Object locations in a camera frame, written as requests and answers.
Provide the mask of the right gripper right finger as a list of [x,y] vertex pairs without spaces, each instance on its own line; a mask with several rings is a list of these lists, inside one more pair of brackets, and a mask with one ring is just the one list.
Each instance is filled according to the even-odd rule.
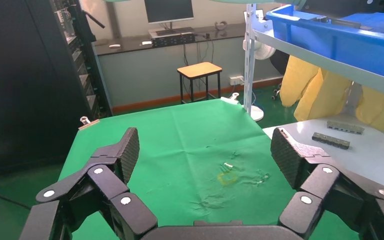
[[384,185],[347,170],[322,148],[273,131],[271,155],[296,190],[278,224],[308,239],[323,213],[337,215],[361,239],[384,239]]

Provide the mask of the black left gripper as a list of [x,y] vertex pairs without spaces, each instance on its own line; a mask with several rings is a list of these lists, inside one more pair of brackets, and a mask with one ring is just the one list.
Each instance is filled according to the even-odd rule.
[[306,12],[323,16],[384,13],[384,0],[307,0]]

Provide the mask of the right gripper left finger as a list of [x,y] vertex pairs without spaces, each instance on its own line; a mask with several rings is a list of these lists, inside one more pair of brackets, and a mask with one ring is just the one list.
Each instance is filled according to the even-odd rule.
[[129,127],[120,141],[97,148],[83,168],[41,190],[36,200],[59,201],[73,230],[99,212],[118,238],[139,240],[158,226],[156,216],[127,186],[139,152],[138,130]]

